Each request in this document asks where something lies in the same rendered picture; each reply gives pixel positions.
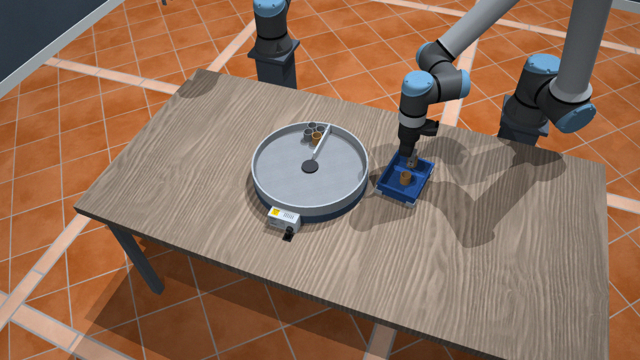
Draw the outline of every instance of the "blue joint cap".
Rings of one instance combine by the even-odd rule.
[[[426,94],[433,86],[433,76],[426,71],[416,70],[405,75],[402,82],[402,93],[416,97]]]
[[[460,99],[466,97],[471,91],[471,78],[466,70],[462,70],[462,88],[460,89]]]
[[[285,0],[253,0],[253,10],[261,17],[274,17],[284,9]]]
[[[420,53],[422,52],[422,49],[424,49],[425,46],[429,45],[431,42],[428,42],[426,44],[422,44],[420,46],[420,48],[418,49],[418,52],[415,53],[415,63],[418,64],[418,66],[420,66],[420,61],[418,61],[418,59],[420,58]]]
[[[549,54],[531,55],[524,64],[524,69],[534,74],[557,74],[560,59]]]
[[[561,117],[556,128],[565,134],[574,133],[585,127],[596,116],[594,104],[585,104]]]

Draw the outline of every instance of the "table leg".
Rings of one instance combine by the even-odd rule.
[[[140,250],[140,247],[136,243],[136,240],[134,240],[133,236],[110,225],[109,229],[111,229],[113,236],[116,237],[124,249],[124,252],[127,253],[129,259],[133,262],[133,265],[138,269],[142,278],[147,282],[151,291],[160,295],[164,290],[164,284],[160,281],[160,278],[158,278],[158,275],[151,267],[149,260],[147,260],[145,255],[142,253],[142,250]]]

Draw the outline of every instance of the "black disc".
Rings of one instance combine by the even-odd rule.
[[[318,163],[315,160],[305,160],[302,163],[302,171],[306,172],[307,174],[316,172],[316,170],[318,170]]]

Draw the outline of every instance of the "cup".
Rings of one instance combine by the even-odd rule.
[[[400,173],[400,183],[402,185],[409,185],[411,182],[411,173],[409,171],[403,171]]]
[[[313,134],[313,133],[314,133],[314,130],[312,128],[308,127],[308,128],[305,129],[304,137],[305,137],[305,141],[306,142],[311,142],[311,140],[312,140],[311,139],[311,134]]]
[[[314,146],[317,146],[318,143],[320,142],[320,138],[322,137],[322,133],[319,132],[315,132],[313,134],[311,134],[311,142],[314,144]]]

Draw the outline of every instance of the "gray cup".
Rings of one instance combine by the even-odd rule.
[[[314,129],[312,129],[312,128],[310,128],[310,127],[308,127],[308,128],[306,128],[306,129],[305,129],[305,135],[304,135],[304,137],[305,137],[305,141],[306,141],[306,142],[311,142],[311,134],[313,134],[313,133],[314,133],[314,131],[315,131],[315,130],[314,130]]]

